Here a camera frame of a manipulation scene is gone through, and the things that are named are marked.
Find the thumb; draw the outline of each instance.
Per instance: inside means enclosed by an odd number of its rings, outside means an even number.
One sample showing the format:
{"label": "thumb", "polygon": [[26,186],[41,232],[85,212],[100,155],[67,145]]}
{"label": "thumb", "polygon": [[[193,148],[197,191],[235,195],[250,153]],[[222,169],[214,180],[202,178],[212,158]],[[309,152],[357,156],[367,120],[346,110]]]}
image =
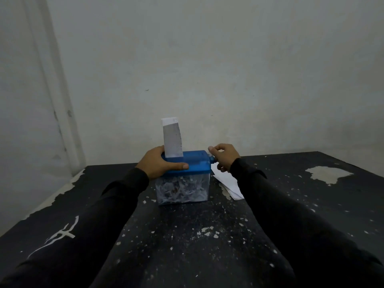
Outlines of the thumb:
{"label": "thumb", "polygon": [[208,150],[209,150],[209,152],[210,152],[211,154],[213,154],[217,159],[220,158],[221,153],[220,153],[217,149],[215,149],[213,146],[208,147]]}
{"label": "thumb", "polygon": [[178,171],[178,170],[188,170],[189,165],[187,163],[168,163],[167,164],[168,171]]}

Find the transparent shredder bin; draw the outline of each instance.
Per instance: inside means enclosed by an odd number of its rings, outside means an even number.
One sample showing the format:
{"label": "transparent shredder bin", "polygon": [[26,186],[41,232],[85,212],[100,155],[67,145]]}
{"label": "transparent shredder bin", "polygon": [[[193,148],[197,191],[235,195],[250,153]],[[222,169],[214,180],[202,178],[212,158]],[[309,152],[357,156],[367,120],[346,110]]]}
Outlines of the transparent shredder bin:
{"label": "transparent shredder bin", "polygon": [[214,158],[204,150],[183,152],[183,157],[165,158],[168,162],[185,162],[188,170],[168,171],[156,179],[156,195],[159,205],[200,202],[208,200],[209,177]]}

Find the right hand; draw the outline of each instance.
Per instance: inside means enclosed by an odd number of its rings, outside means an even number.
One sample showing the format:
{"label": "right hand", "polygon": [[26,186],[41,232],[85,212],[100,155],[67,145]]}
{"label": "right hand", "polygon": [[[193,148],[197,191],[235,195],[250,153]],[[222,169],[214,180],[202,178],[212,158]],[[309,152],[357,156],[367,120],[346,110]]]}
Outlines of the right hand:
{"label": "right hand", "polygon": [[208,150],[211,154],[215,156],[218,161],[217,169],[222,172],[229,173],[231,165],[240,157],[237,150],[231,144],[218,144],[215,147],[210,146]]}

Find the hand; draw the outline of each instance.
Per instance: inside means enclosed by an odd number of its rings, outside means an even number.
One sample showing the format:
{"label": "hand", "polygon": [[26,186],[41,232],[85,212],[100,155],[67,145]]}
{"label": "hand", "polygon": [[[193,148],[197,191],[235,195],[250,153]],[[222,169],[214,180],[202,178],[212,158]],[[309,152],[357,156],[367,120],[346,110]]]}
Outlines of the hand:
{"label": "hand", "polygon": [[159,178],[166,171],[170,170],[188,170],[189,165],[186,163],[170,163],[163,160],[161,154],[164,152],[164,146],[155,147],[148,150],[136,168],[144,171],[150,180]]}
{"label": "hand", "polygon": [[217,159],[217,169],[222,172],[228,171],[229,173],[231,165],[233,164],[235,159],[240,157],[237,150],[235,150],[234,146],[231,144],[218,144],[215,147],[210,146],[208,150]]}

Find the left hand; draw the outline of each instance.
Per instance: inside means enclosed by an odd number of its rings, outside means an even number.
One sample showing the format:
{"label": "left hand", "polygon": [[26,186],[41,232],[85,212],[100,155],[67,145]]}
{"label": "left hand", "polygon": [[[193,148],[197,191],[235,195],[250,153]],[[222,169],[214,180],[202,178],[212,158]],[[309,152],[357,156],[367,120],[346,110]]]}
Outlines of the left hand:
{"label": "left hand", "polygon": [[148,150],[141,161],[136,165],[136,168],[144,171],[150,180],[161,177],[166,171],[189,169],[189,165],[187,163],[166,162],[161,157],[163,152],[163,145]]}

